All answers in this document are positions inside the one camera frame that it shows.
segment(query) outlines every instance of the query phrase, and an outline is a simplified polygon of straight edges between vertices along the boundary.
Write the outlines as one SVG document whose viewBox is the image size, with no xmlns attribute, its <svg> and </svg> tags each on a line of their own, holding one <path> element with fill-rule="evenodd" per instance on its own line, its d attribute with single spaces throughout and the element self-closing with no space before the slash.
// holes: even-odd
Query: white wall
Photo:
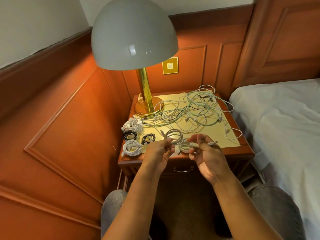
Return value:
<svg viewBox="0 0 320 240">
<path fill-rule="evenodd" d="M 88 27 L 79 0 L 0 0 L 0 68 Z"/>
<path fill-rule="evenodd" d="M 89 25 L 101 8 L 111 0 L 80 0 Z M 253 3 L 253 0 L 152 0 L 162 7 L 168 15 L 186 12 L 198 12 L 216 8 L 234 7 Z"/>
</svg>

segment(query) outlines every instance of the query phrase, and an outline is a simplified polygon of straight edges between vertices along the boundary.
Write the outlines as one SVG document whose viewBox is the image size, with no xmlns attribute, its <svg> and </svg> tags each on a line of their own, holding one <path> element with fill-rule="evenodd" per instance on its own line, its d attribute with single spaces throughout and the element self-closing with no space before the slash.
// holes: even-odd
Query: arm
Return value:
<svg viewBox="0 0 320 240">
<path fill-rule="evenodd" d="M 151 142 L 130 190 L 103 240 L 146 240 L 156 199 L 160 175 L 174 153 L 168 138 Z"/>
<path fill-rule="evenodd" d="M 202 134 L 193 135 L 188 141 L 198 143 L 201 148 L 190 148 L 189 157 L 197 163 L 202 175 L 213 186 L 233 238 L 282 240 L 255 208 L 230 170 L 221 148 L 218 145 L 208 146 L 207 143 L 213 140 Z"/>
</svg>

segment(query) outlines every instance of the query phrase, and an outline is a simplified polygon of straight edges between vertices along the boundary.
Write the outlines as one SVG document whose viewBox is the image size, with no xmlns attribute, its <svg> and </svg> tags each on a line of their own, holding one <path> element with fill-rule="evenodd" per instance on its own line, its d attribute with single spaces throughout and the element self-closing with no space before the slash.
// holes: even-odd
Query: forearm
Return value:
<svg viewBox="0 0 320 240">
<path fill-rule="evenodd" d="M 141 166 L 103 239 L 147 240 L 160 175 Z"/>
<path fill-rule="evenodd" d="M 231 172 L 226 179 L 218 181 L 213 188 L 235 240 L 282 239 L 255 208 L 242 185 Z"/>
</svg>

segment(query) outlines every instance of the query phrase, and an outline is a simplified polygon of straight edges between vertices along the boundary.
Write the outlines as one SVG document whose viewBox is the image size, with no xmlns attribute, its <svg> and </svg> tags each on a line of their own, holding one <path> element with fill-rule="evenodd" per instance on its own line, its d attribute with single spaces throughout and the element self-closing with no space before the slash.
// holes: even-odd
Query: brass switch plate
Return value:
<svg viewBox="0 0 320 240">
<path fill-rule="evenodd" d="M 171 74 L 179 72 L 178 57 L 171 57 L 162 62 L 163 74 Z"/>
</svg>

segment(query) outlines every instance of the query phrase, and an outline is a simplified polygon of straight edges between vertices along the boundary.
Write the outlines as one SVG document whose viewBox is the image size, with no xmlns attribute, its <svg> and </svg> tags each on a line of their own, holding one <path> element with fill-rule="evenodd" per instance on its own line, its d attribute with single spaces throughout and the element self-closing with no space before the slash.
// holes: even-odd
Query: bed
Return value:
<svg viewBox="0 0 320 240">
<path fill-rule="evenodd" d="M 320 78 L 240 87 L 230 102 L 266 183 L 292 196 L 307 239 L 320 239 Z"/>
</svg>

